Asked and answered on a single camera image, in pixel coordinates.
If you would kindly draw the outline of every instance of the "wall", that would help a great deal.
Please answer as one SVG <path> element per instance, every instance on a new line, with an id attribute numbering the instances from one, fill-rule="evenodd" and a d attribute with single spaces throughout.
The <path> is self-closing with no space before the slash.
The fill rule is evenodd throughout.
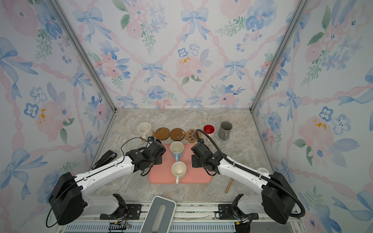
<path id="1" fill-rule="evenodd" d="M 111 111 L 44 1 L 2 0 L 0 21 L 0 232 L 50 232 L 53 186 L 88 170 Z"/>
<path id="2" fill-rule="evenodd" d="M 247 108 L 297 2 L 60 4 L 118 107 Z"/>
<path id="3" fill-rule="evenodd" d="M 369 0 L 311 0 L 254 112 L 308 233 L 373 232 L 372 10 Z"/>

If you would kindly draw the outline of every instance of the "white cup rim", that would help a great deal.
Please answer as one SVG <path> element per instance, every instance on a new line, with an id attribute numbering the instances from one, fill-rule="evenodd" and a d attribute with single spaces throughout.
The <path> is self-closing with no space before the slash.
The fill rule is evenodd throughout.
<path id="1" fill-rule="evenodd" d="M 211 126 L 214 128 L 214 132 L 213 132 L 213 133 L 208 133 L 208 135 L 214 134 L 215 131 L 216 131 L 215 126 L 213 126 L 212 124 L 206 124 L 206 125 L 211 125 Z"/>
<path id="2" fill-rule="evenodd" d="M 142 125 L 142 124 L 148 124 L 148 125 L 150 126 L 150 129 L 149 129 L 148 131 L 146 131 L 146 132 L 141 132 L 141 131 L 139 130 L 139 127 L 140 127 L 140 125 Z M 148 122 L 142 122 L 140 125 L 138 125 L 138 127 L 137 127 L 137 131 L 139 131 L 140 133 L 147 133 L 147 132 L 149 132 L 149 131 L 151 130 L 151 124 L 148 123 Z"/>
<path id="3" fill-rule="evenodd" d="M 182 164 L 184 164 L 184 167 L 185 167 L 185 171 L 184 171 L 184 173 L 183 174 L 181 174 L 181 175 L 176 175 L 174 172 L 173 172 L 173 166 L 176 164 L 176 163 L 182 163 Z M 187 166 L 186 166 L 186 164 L 185 163 L 183 163 L 182 161 L 177 161 L 177 162 L 174 162 L 173 163 L 173 165 L 171 166 L 171 172 L 172 172 L 172 174 L 174 175 L 174 176 L 183 176 L 186 172 L 187 172 Z"/>
<path id="4" fill-rule="evenodd" d="M 181 150 L 181 151 L 183 151 L 184 150 L 184 144 L 182 143 L 182 142 L 179 142 L 179 141 L 176 141 L 176 142 L 173 142 L 173 143 L 171 143 L 171 145 L 172 144 L 181 144 L 182 146 L 183 146 L 183 149 Z M 171 145 L 170 145 L 170 151 L 172 152 L 172 153 L 175 153 L 175 154 L 178 154 L 178 153 L 181 153 L 181 151 L 180 152 L 174 152 L 174 151 L 172 151 L 172 149 L 171 149 Z"/>

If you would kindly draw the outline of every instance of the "cup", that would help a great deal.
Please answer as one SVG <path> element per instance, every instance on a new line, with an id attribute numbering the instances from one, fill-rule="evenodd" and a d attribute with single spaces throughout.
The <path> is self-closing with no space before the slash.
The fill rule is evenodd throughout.
<path id="1" fill-rule="evenodd" d="M 223 141 L 229 139 L 229 135 L 232 131 L 232 124 L 231 122 L 222 122 L 220 124 L 219 132 L 217 133 L 217 138 Z"/>
<path id="2" fill-rule="evenodd" d="M 184 145 L 181 142 L 173 142 L 170 145 L 170 150 L 171 150 L 172 156 L 175 157 L 176 161 L 179 161 L 179 159 L 184 154 Z"/>
<path id="3" fill-rule="evenodd" d="M 187 169 L 187 166 L 185 165 L 185 163 L 181 161 L 175 162 L 172 165 L 171 171 L 172 171 L 173 176 L 176 177 L 176 184 L 179 183 L 180 179 L 184 178 L 185 173 L 187 172 L 186 169 Z"/>
<path id="4" fill-rule="evenodd" d="M 140 137 L 145 140 L 148 140 L 148 137 L 153 136 L 153 131 L 151 130 L 151 125 L 148 122 L 141 123 L 137 130 L 140 133 Z"/>
<path id="5" fill-rule="evenodd" d="M 215 135 L 215 127 L 213 126 L 213 125 L 205 125 L 204 127 L 203 127 L 203 131 L 205 132 L 205 133 L 207 133 L 209 136 L 210 136 L 210 138 L 214 138 L 214 135 Z M 207 141 L 207 142 L 209 142 L 210 140 L 205 136 L 205 135 L 202 135 L 202 137 L 204 137 L 205 138 L 205 141 Z"/>

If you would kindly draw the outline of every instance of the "cork coaster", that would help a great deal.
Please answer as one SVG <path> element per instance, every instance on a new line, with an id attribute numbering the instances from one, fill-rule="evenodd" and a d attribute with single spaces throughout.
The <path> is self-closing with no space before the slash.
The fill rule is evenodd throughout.
<path id="1" fill-rule="evenodd" d="M 155 137 L 155 136 L 156 136 L 156 133 L 155 133 L 154 130 L 153 130 L 153 137 Z M 141 136 L 140 136 L 140 137 L 141 137 Z M 144 139 L 144 138 L 142 138 L 142 137 L 141 137 L 141 140 L 144 141 L 144 142 L 147 141 L 147 139 Z"/>
<path id="2" fill-rule="evenodd" d="M 190 143 L 197 142 L 197 135 L 195 129 L 188 130 L 188 132 L 185 133 L 185 139 L 188 140 L 188 142 Z"/>
<path id="3" fill-rule="evenodd" d="M 169 136 L 170 136 L 170 130 L 167 129 L 166 127 L 159 128 L 156 131 L 156 138 L 161 141 L 168 139 Z"/>
<path id="4" fill-rule="evenodd" d="M 170 137 L 174 141 L 181 141 L 185 137 L 185 132 L 180 128 L 174 128 L 170 132 Z"/>

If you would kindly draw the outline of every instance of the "marble tabletop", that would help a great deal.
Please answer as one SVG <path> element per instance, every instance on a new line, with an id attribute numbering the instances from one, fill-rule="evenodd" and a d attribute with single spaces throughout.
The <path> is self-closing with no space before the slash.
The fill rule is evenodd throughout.
<path id="1" fill-rule="evenodd" d="M 215 140 L 219 148 L 234 159 L 253 169 L 264 167 L 273 172 L 268 156 L 265 152 L 260 134 L 249 110 L 209 110 L 209 109 L 118 109 L 117 116 L 103 146 L 102 154 L 112 150 L 122 155 L 121 145 L 130 138 L 139 136 L 137 126 L 142 122 L 149 122 L 156 131 L 160 127 L 172 130 L 181 128 L 185 132 L 189 129 L 202 128 L 212 124 L 216 131 L 222 121 L 229 121 L 233 128 L 227 141 Z M 172 143 L 168 138 L 162 143 Z M 215 152 L 211 143 L 206 143 Z M 128 142 L 123 151 L 127 152 L 145 146 L 140 139 Z M 207 184 L 151 184 L 148 176 L 140 176 L 140 171 L 122 176 L 98 188 L 92 195 L 108 196 L 119 193 L 126 201 L 151 201 L 159 195 L 174 201 L 233 201 L 240 194 L 256 195 L 247 186 L 234 180 L 228 193 L 225 189 L 230 177 L 216 175 Z"/>

